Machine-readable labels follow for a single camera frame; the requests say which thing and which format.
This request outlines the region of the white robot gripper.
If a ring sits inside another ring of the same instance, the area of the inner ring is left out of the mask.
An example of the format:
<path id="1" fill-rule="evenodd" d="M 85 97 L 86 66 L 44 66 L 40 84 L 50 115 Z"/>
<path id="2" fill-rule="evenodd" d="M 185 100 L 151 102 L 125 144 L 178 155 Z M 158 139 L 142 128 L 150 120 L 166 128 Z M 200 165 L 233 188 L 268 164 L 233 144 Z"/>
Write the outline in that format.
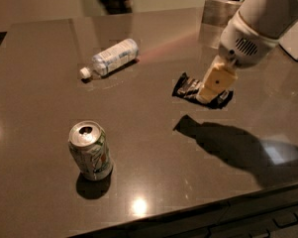
<path id="1" fill-rule="evenodd" d="M 202 104 L 210 103 L 238 79 L 235 66 L 254 66 L 277 45 L 277 39 L 260 35 L 236 13 L 221 34 L 219 55 L 205 73 L 196 99 Z"/>

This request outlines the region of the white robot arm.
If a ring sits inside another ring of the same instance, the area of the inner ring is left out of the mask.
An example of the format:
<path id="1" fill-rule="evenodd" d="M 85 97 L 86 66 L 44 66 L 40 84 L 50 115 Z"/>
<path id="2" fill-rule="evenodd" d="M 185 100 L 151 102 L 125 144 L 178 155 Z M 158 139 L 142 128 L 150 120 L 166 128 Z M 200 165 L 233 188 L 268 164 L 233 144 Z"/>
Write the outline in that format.
<path id="1" fill-rule="evenodd" d="M 197 100 L 208 104 L 228 90 L 237 70 L 260 63 L 297 21 L 298 0 L 245 0 L 221 34 Z"/>

